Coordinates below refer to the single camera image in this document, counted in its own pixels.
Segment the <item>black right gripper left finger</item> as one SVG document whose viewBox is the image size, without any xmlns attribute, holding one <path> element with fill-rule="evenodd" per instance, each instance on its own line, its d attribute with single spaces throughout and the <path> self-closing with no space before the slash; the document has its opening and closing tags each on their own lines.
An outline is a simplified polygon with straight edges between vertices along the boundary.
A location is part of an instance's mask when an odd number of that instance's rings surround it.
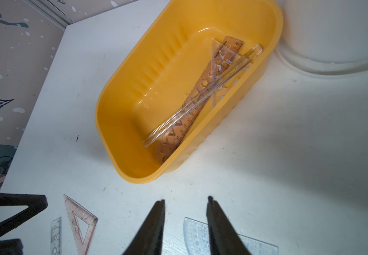
<svg viewBox="0 0 368 255">
<path fill-rule="evenodd" d="M 165 214 L 165 200 L 157 201 L 123 254 L 160 255 L 163 246 Z"/>
</svg>

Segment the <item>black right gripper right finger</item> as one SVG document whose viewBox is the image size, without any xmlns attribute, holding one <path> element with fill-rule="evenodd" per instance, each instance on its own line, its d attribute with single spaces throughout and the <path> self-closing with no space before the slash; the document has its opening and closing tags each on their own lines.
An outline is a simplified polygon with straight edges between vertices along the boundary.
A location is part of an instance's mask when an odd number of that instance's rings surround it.
<svg viewBox="0 0 368 255">
<path fill-rule="evenodd" d="M 250 255 L 219 203 L 208 197 L 206 217 L 212 255 Z"/>
</svg>

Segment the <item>pink straight stencil ruler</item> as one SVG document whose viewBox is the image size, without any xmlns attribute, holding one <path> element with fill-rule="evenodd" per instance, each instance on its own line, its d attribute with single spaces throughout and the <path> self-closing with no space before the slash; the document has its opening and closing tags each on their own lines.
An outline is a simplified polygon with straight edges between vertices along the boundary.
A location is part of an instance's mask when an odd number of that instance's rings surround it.
<svg viewBox="0 0 368 255">
<path fill-rule="evenodd" d="M 238 53 L 243 46 L 243 41 L 229 36 L 224 37 L 223 42 L 212 39 L 210 61 L 187 95 L 181 109 L 161 124 L 151 137 L 153 141 L 157 141 L 153 156 L 159 163 L 163 164 L 179 147 L 207 103 L 207 96 L 211 94 L 211 83 L 230 67 L 233 61 L 240 58 Z"/>
</svg>

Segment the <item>clear triangle ruler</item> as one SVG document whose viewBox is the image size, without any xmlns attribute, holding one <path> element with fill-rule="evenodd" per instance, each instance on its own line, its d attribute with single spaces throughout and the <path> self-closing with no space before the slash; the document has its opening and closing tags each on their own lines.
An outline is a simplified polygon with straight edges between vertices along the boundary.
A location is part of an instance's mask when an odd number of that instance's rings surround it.
<svg viewBox="0 0 368 255">
<path fill-rule="evenodd" d="M 240 59 L 239 53 L 244 46 L 244 42 L 233 37 L 225 36 L 222 41 L 212 38 L 211 45 L 211 76 L 212 79 L 215 80 L 228 68 L 232 67 L 233 62 Z M 213 108 L 223 100 L 224 96 L 230 91 L 236 81 L 238 81 L 237 77 L 231 78 L 220 89 L 212 94 L 211 102 Z"/>
</svg>

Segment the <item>yellow plastic storage box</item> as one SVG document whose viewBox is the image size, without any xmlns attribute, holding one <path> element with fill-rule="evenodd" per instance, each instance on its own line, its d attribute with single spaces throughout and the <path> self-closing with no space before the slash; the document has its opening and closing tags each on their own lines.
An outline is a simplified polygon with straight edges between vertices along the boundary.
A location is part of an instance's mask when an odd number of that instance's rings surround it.
<svg viewBox="0 0 368 255">
<path fill-rule="evenodd" d="M 95 122 L 118 174 L 143 184 L 176 170 L 242 100 L 265 72 L 280 40 L 283 16 L 275 1 L 170 1 L 102 90 Z M 262 54 L 207 103 L 182 144 L 163 163 L 146 137 L 185 101 L 212 58 L 212 41 L 243 41 L 242 53 Z"/>
</svg>

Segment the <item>clear thin straight ruler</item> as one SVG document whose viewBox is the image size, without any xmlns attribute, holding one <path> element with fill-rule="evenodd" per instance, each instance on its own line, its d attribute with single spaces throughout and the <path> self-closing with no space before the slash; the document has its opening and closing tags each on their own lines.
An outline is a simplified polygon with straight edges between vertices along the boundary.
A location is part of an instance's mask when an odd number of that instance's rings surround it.
<svg viewBox="0 0 368 255">
<path fill-rule="evenodd" d="M 233 62 L 232 67 L 228 68 L 218 78 L 213 80 L 204 89 L 195 96 L 190 98 L 189 103 L 185 104 L 169 119 L 157 127 L 150 135 L 143 141 L 143 146 L 147 148 L 155 142 L 160 136 L 165 134 L 176 123 L 181 121 L 186 115 L 190 114 L 198 105 L 206 101 L 214 92 L 220 89 L 226 82 L 243 71 L 253 60 L 259 56 L 263 51 L 261 45 L 256 45 L 245 53 L 239 60 Z"/>
</svg>

